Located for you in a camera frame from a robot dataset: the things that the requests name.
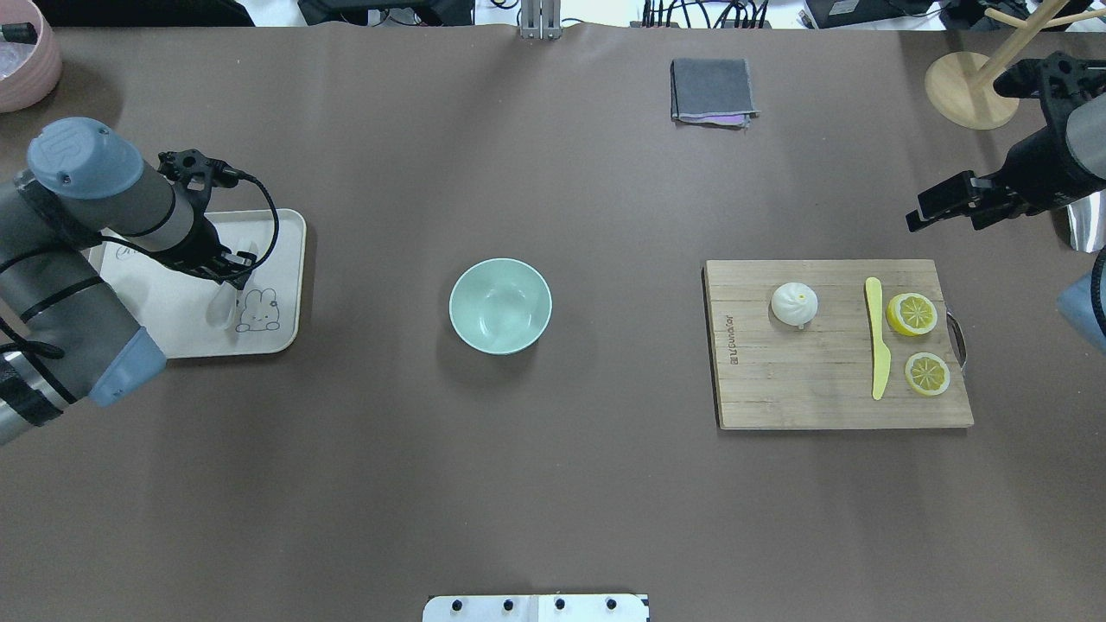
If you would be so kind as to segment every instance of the light green bowl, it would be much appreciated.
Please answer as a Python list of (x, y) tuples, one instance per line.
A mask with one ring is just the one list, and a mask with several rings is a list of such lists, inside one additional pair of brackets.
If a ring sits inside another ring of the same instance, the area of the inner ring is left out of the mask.
[(457, 279), (449, 321), (465, 343), (488, 354), (514, 354), (550, 323), (553, 296), (538, 270), (518, 259), (487, 259)]

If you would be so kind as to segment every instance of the wooden stand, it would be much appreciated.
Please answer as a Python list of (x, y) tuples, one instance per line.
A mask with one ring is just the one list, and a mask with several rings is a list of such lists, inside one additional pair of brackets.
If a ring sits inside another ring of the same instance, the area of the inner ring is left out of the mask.
[(926, 94), (933, 107), (949, 121), (970, 129), (994, 129), (1005, 125), (1018, 111), (1019, 101), (999, 95), (992, 83), (1014, 56), (1043, 29), (1106, 14), (1106, 10), (1099, 10), (1052, 19), (1065, 4), (1067, 0), (1045, 0), (1025, 21), (988, 9), (985, 15), (1016, 30), (991, 58), (953, 52), (929, 65)]

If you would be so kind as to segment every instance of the electronic device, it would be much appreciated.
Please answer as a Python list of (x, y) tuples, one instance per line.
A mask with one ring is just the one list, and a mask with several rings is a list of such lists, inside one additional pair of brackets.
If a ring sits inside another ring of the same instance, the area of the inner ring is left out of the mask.
[(814, 28), (837, 28), (891, 18), (922, 15), (931, 0), (805, 0)]

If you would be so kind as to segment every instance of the white tray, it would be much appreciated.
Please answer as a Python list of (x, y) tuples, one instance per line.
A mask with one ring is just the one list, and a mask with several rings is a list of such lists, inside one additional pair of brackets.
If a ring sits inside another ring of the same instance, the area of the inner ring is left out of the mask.
[[(219, 290), (213, 281), (174, 272), (118, 245), (92, 249), (88, 261), (169, 359), (280, 352), (291, 345), (300, 326), (307, 225), (295, 210), (276, 214), (276, 248), (250, 276), (228, 329), (207, 320), (208, 304)], [(269, 210), (209, 211), (207, 218), (233, 251), (243, 250), (234, 248), (240, 240), (257, 245), (259, 256), (269, 248)]]

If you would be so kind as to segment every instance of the metal bracket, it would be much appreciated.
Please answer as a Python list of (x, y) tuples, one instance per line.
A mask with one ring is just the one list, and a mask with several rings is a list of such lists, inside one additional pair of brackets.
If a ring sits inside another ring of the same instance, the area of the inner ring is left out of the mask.
[(422, 622), (649, 622), (648, 594), (434, 597)]
[(519, 35), (561, 39), (561, 0), (519, 0)]

